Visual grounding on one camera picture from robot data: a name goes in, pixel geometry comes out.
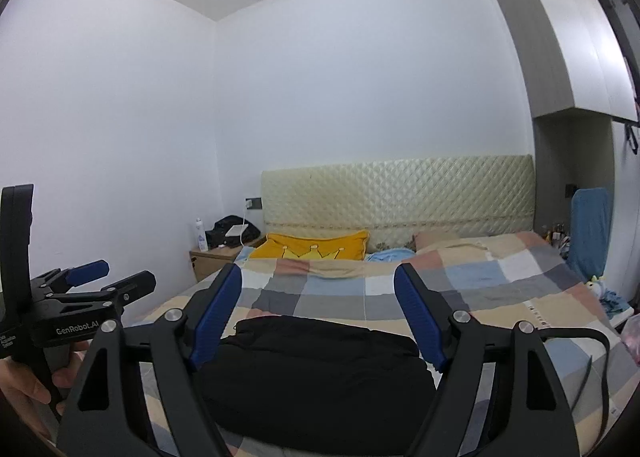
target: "headboard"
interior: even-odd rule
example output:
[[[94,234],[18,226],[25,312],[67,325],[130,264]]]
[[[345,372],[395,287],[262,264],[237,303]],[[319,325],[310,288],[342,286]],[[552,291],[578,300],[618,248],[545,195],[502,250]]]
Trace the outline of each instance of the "headboard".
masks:
[[[262,173],[267,231],[301,237],[370,232],[369,251],[436,227],[464,237],[530,230],[531,156],[374,161]]]

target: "plastic bag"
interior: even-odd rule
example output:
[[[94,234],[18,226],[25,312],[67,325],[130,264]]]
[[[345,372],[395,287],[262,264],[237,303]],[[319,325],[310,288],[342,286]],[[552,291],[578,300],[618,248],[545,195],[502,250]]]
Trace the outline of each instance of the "plastic bag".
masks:
[[[640,365],[640,314],[636,314],[626,321],[620,338],[629,349],[631,357]]]

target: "blue rubber grip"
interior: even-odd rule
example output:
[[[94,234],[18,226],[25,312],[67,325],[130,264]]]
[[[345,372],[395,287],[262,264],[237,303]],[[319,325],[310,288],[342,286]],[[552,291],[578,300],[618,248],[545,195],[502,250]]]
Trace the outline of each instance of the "blue rubber grip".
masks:
[[[401,265],[394,275],[394,291],[422,357],[442,372],[447,357],[442,351],[440,329]]]
[[[242,290],[242,271],[235,264],[195,328],[191,363],[199,369],[216,354],[222,331]]]
[[[109,275],[109,264],[104,260],[96,260],[95,262],[70,269],[68,275],[66,275],[66,283],[71,287],[78,287],[107,275]]]

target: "nightstand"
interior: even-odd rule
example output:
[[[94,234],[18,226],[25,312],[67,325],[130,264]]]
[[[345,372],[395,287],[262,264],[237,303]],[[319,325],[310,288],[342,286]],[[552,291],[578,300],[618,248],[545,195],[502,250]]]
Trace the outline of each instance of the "nightstand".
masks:
[[[260,237],[255,241],[246,243],[245,246],[257,247],[264,240],[264,237]],[[214,247],[209,251],[198,251],[197,249],[190,251],[191,265],[193,266],[196,280],[201,281],[203,278],[207,278],[210,274],[222,269],[222,266],[226,263],[233,262],[240,251],[242,251],[242,246]]]

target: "yellow crown print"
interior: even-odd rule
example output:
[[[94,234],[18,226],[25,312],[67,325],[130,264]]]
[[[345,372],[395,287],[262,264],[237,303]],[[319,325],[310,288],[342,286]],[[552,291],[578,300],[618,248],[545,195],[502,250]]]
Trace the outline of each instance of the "yellow crown print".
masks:
[[[322,255],[320,253],[320,251],[318,251],[318,245],[317,244],[313,244],[312,246],[309,246],[309,252],[305,253],[304,255],[296,255],[293,251],[291,251],[289,249],[289,246],[283,246],[282,247],[282,258],[283,259],[300,259],[300,260],[320,260],[320,259],[335,259],[335,257],[338,256],[338,253],[340,253],[341,251],[344,250],[343,247],[339,247],[338,249],[336,249],[335,251],[332,251],[332,253],[329,253],[327,255]]]

